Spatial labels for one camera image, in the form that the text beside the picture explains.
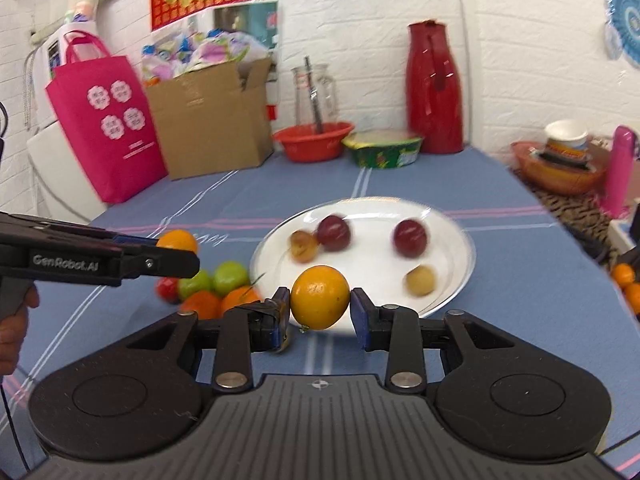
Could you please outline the person's left hand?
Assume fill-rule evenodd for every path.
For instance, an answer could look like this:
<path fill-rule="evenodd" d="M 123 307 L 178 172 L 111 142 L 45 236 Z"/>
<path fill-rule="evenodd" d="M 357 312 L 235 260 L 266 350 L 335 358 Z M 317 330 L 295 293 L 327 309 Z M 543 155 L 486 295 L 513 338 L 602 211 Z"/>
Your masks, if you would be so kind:
<path fill-rule="evenodd" d="M 28 330 L 28 310 L 40 304 L 39 292 L 32 286 L 25 294 L 14 315 L 0 324 L 0 374 L 12 375 L 20 359 L 20 352 Z"/>

